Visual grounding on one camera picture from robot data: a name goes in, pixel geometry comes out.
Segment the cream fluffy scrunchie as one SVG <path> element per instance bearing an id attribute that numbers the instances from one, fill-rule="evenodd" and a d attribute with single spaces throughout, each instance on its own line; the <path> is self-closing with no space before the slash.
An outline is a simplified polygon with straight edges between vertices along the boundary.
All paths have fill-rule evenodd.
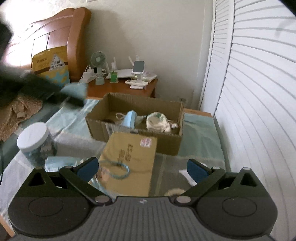
<path id="1" fill-rule="evenodd" d="M 174 196 L 180 196 L 185 192 L 184 189 L 180 189 L 180 188 L 173 188 L 168 190 L 164 196 L 168 196 L 168 197 L 174 197 Z"/>

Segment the white wifi router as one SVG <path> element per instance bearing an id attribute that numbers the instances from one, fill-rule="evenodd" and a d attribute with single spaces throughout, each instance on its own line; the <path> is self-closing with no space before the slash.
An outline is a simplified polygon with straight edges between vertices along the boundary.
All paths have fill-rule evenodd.
<path id="1" fill-rule="evenodd" d="M 143 67 L 143 72 L 141 72 L 141 73 L 134 72 L 133 71 L 134 61 L 132 60 L 132 58 L 130 56 L 128 56 L 128 59 L 132 65 L 132 68 L 131 69 L 116 69 L 115 72 L 117 73 L 118 78 L 130 78 L 130 79 L 135 78 L 135 79 L 137 79 L 137 77 L 141 77 L 141 79 L 143 81 L 146 81 L 149 83 L 157 78 L 157 75 L 155 73 L 150 72 L 150 71 L 146 71 L 145 67 Z"/>

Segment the light blue towel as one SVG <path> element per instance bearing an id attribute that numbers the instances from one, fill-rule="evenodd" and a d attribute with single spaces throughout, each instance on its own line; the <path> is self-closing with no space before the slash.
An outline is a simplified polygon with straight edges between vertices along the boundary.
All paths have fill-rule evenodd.
<path id="1" fill-rule="evenodd" d="M 64 105 L 46 125 L 57 143 L 59 156 L 95 156 L 105 143 L 91 138 L 85 116 L 98 100 L 88 99 L 83 108 Z M 214 121 L 210 117 L 185 114 L 178 159 L 196 159 L 208 166 L 225 166 L 225 159 Z"/>

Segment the white remote control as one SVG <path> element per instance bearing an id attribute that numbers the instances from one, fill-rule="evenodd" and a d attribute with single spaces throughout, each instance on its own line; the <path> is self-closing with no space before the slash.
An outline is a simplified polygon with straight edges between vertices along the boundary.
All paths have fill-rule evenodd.
<path id="1" fill-rule="evenodd" d="M 125 81 L 125 84 L 129 85 L 130 89 L 145 89 L 149 83 L 146 81 L 129 79 Z"/>

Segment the white sachet with tassel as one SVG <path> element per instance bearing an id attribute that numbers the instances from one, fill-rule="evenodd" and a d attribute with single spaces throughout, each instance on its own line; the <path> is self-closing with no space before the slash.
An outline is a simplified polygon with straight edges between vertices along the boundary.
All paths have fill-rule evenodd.
<path id="1" fill-rule="evenodd" d="M 146 127 L 148 130 L 162 133 L 170 133 L 171 130 L 179 128 L 179 125 L 160 112 L 154 112 L 147 116 Z"/>

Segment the open cardboard box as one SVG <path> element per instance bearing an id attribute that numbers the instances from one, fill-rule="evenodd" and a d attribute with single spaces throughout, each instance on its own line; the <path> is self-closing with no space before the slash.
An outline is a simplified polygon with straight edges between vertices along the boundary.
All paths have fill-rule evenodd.
<path id="1" fill-rule="evenodd" d="M 118 114 L 136 115 L 133 128 L 122 126 Z M 169 132 L 147 128 L 146 119 L 152 113 L 162 113 L 170 123 L 178 125 Z M 143 97 L 122 93 L 106 94 L 85 117 L 91 137 L 107 142 L 113 132 L 136 133 L 157 138 L 157 152 L 176 156 L 179 152 L 184 122 L 184 105 L 181 102 L 166 101 L 158 98 Z"/>

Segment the green small bottle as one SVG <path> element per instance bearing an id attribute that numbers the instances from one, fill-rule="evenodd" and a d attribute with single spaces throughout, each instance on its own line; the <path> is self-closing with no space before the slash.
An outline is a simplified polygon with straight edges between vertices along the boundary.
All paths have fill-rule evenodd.
<path id="1" fill-rule="evenodd" d="M 117 73 L 117 71 L 110 72 L 110 83 L 118 83 L 118 73 Z"/>

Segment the small screen on stand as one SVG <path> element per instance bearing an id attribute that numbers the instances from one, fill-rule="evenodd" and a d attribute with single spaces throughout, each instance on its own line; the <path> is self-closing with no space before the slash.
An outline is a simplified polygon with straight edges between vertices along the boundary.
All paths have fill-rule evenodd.
<path id="1" fill-rule="evenodd" d="M 136 60 L 133 63 L 132 74 L 135 80 L 140 81 L 144 73 L 145 62 Z"/>

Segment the closed tan cardboard box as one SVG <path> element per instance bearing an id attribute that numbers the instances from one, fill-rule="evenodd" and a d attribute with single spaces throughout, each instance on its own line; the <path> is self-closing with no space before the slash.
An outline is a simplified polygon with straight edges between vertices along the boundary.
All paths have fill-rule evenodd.
<path id="1" fill-rule="evenodd" d="M 109 179 L 106 189 L 121 196 L 148 196 L 156 148 L 157 138 L 155 137 L 114 132 L 102 151 L 99 161 L 124 163 L 129 166 L 130 174 L 123 180 Z M 106 167 L 114 174 L 125 173 L 124 169 L 107 165 Z"/>

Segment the brown floral cloth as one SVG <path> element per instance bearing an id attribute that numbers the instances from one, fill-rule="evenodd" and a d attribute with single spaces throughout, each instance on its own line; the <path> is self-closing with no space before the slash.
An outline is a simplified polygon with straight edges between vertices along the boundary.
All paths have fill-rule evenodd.
<path id="1" fill-rule="evenodd" d="M 1 108 L 1 141 L 6 141 L 18 128 L 19 124 L 38 113 L 43 101 L 19 94 L 6 107 Z"/>

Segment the silver blue sachet pouch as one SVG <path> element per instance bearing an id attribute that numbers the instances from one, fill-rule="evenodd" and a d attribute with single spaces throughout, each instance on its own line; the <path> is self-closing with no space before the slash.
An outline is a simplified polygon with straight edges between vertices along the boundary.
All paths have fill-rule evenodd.
<path id="1" fill-rule="evenodd" d="M 116 197 L 121 196 L 121 194 L 115 193 L 114 191 L 108 191 L 106 189 L 106 183 L 109 179 L 114 180 L 123 180 L 130 175 L 130 168 L 128 165 L 109 160 L 98 161 L 99 168 L 98 172 L 93 176 L 93 178 L 88 182 L 91 186 L 95 187 L 103 194 L 109 196 L 112 200 L 115 200 Z M 114 166 L 115 168 L 124 169 L 125 173 L 122 175 L 112 173 L 107 166 Z"/>

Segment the green desk fan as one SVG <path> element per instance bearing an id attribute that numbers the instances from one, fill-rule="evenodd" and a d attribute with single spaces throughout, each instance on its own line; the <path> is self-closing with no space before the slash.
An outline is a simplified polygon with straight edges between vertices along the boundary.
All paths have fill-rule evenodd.
<path id="1" fill-rule="evenodd" d="M 106 64 L 106 55 L 102 51 L 97 51 L 91 55 L 90 62 L 93 67 L 97 69 L 97 73 L 95 74 L 95 84 L 103 85 L 104 84 L 104 76 L 102 72 L 102 68 Z"/>

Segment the wooden headboard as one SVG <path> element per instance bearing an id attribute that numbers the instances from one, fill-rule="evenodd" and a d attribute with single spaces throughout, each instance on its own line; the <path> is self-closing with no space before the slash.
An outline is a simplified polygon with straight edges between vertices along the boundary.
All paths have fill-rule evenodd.
<path id="1" fill-rule="evenodd" d="M 7 46 L 1 62 L 29 70 L 34 55 L 55 47 L 66 46 L 70 81 L 79 81 L 87 65 L 85 30 L 90 22 L 87 8 L 67 8 L 56 15 L 34 22 Z"/>

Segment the blue face mask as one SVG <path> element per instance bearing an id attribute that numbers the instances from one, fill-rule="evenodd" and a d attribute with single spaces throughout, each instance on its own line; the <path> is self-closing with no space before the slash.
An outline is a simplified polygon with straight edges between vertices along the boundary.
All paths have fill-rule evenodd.
<path id="1" fill-rule="evenodd" d="M 45 161 L 46 172 L 58 172 L 64 166 L 78 166 L 83 160 L 77 157 L 49 156 Z"/>
<path id="2" fill-rule="evenodd" d="M 120 125 L 127 128 L 135 127 L 135 120 L 137 117 L 137 113 L 133 110 L 130 110 L 128 113 L 116 113 L 115 117 L 120 121 Z"/>

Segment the jar with white lid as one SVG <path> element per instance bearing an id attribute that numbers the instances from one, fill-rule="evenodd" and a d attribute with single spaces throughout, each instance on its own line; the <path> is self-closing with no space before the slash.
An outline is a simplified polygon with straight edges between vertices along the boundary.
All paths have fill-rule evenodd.
<path id="1" fill-rule="evenodd" d="M 27 126 L 16 143 L 19 150 L 36 167 L 44 167 L 46 159 L 57 153 L 57 145 L 44 122 Z"/>

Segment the white power strip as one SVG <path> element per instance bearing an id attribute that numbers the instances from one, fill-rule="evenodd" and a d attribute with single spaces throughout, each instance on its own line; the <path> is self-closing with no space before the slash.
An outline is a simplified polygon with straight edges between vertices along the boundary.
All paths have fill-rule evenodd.
<path id="1" fill-rule="evenodd" d="M 92 82 L 93 80 L 95 80 L 95 78 L 96 78 L 96 75 L 95 75 L 94 69 L 91 68 L 90 65 L 87 65 L 85 71 L 83 72 L 83 74 L 79 80 L 79 83 L 88 84 L 88 83 Z"/>

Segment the wooden nightstand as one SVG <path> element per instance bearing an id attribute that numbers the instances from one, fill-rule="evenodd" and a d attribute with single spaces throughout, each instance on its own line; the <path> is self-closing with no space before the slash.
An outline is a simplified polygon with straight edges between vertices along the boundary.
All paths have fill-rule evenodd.
<path id="1" fill-rule="evenodd" d="M 118 83 L 110 83 L 105 80 L 103 85 L 96 85 L 94 81 L 88 83 L 87 98 L 101 99 L 108 93 L 124 93 L 130 95 L 138 95 L 145 97 L 155 97 L 156 86 L 158 79 L 154 79 L 144 89 L 131 89 L 129 85 L 125 84 L 126 79 L 119 80 Z"/>

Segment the yellow snack bag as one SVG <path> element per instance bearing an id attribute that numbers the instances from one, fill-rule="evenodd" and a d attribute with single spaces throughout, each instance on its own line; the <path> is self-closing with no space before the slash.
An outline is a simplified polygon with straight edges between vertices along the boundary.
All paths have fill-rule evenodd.
<path id="1" fill-rule="evenodd" d="M 44 77 L 59 87 L 70 83 L 67 46 L 42 51 L 32 58 L 34 74 Z"/>

